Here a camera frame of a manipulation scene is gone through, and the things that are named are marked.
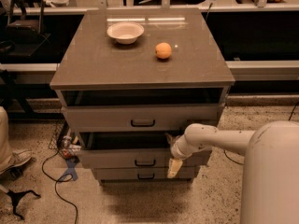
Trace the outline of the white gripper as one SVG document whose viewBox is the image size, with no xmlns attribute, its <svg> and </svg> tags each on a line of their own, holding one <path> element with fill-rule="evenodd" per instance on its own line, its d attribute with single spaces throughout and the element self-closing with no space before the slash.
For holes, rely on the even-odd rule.
<svg viewBox="0 0 299 224">
<path fill-rule="evenodd" d="M 188 159 L 193 153 L 198 152 L 199 148 L 190 145 L 186 138 L 182 136 L 174 136 L 170 133 L 165 135 L 167 143 L 170 145 L 170 151 L 174 157 L 169 160 L 167 171 L 168 178 L 174 178 L 180 170 L 183 160 Z"/>
</svg>

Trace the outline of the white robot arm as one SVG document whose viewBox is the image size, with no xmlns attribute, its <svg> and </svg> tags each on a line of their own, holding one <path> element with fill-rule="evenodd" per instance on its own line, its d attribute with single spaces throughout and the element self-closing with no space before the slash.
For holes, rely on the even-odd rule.
<svg viewBox="0 0 299 224">
<path fill-rule="evenodd" d="M 299 123 L 273 121 L 256 131 L 194 123 L 170 140 L 167 176 L 192 154 L 218 147 L 244 157 L 240 224 L 299 224 Z"/>
</svg>

